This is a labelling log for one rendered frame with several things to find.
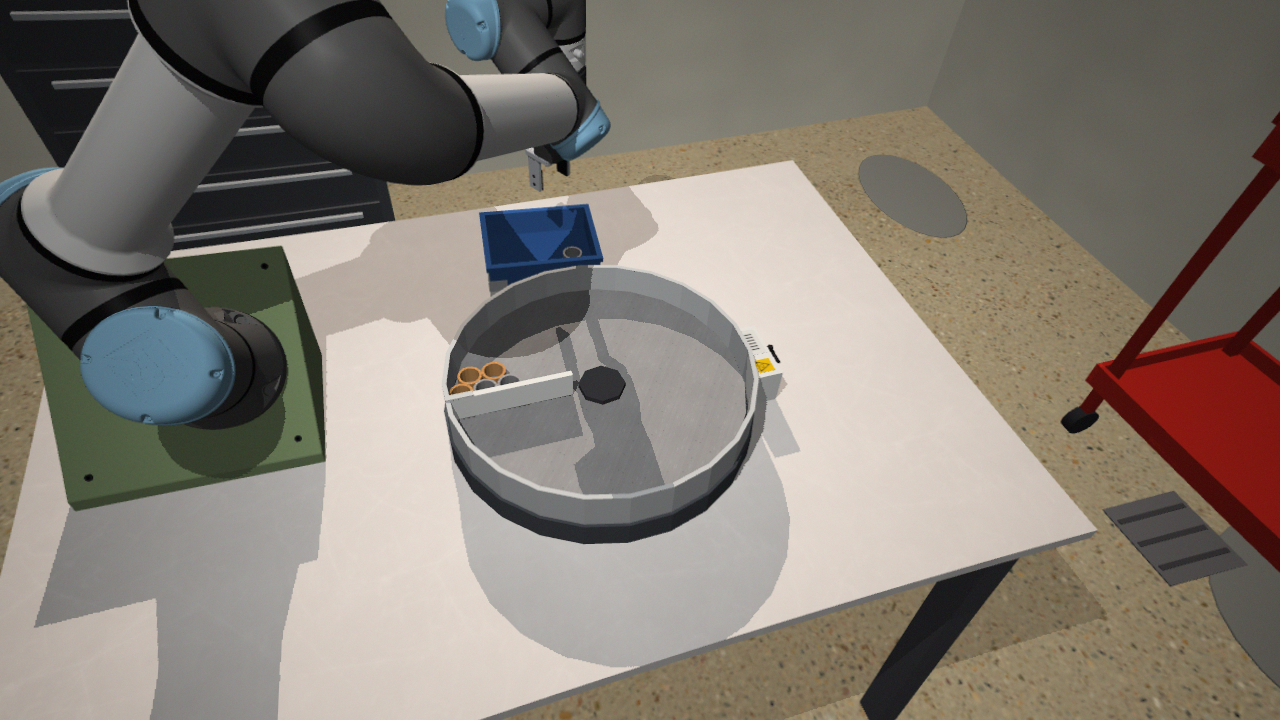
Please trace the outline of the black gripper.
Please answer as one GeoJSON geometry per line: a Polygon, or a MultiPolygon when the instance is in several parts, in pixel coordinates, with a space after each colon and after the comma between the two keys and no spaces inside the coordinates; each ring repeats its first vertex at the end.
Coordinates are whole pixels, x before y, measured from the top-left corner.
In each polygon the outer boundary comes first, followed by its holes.
{"type": "MultiPolygon", "coordinates": [[[[564,55],[568,58],[570,63],[577,70],[579,76],[586,85],[586,35],[577,44],[570,44],[561,46],[564,55]]],[[[543,172],[541,164],[550,167],[557,163],[557,170],[563,176],[570,176],[570,161],[564,161],[556,149],[550,147],[550,143],[541,145],[534,149],[525,149],[525,154],[529,155],[529,181],[534,190],[541,192],[543,190],[543,172]],[[541,164],[540,164],[541,163],[541,164]]]]}

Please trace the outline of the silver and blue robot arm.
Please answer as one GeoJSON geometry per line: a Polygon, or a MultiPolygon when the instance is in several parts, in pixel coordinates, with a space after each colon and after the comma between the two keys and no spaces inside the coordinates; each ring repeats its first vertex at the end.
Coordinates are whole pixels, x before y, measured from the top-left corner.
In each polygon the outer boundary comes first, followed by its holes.
{"type": "Polygon", "coordinates": [[[67,167],[0,183],[0,277],[131,421],[239,427],[285,384],[276,334],[204,307],[164,263],[173,219],[253,108],[396,184],[547,143],[571,161],[611,129],[559,47],[585,37],[586,0],[448,0],[454,46],[497,76],[426,61],[379,0],[127,3],[140,35],[67,167]]]}

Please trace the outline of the blue crate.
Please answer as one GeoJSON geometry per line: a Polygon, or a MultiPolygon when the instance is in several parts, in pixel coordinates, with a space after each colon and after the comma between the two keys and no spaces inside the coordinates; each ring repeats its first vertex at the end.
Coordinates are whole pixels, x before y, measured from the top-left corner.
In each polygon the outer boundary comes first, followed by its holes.
{"type": "Polygon", "coordinates": [[[490,292],[541,272],[603,263],[589,204],[479,211],[479,217],[490,292]],[[563,258],[571,246],[581,249],[582,258],[563,258]]]}

